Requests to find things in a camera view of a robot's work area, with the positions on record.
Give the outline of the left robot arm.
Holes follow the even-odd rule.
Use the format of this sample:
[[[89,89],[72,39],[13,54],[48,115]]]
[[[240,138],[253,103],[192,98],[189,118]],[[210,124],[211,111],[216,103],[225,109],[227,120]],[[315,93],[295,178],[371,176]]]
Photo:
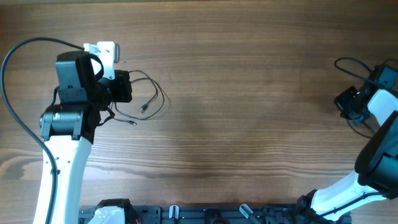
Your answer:
[[[77,223],[81,185],[95,129],[104,125],[101,111],[111,102],[132,100],[129,74],[116,70],[119,55],[72,51],[58,55],[59,104],[51,103],[40,117],[40,135],[55,159],[44,155],[34,223]]]

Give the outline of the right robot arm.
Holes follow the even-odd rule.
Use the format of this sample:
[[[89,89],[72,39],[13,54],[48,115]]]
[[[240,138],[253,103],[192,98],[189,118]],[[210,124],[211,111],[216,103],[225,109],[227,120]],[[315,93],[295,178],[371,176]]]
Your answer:
[[[368,71],[360,88],[348,88],[334,103],[347,121],[359,124],[373,116],[379,129],[350,174],[299,198],[290,214],[292,223],[341,223],[362,205],[397,198],[397,69],[383,62]]]

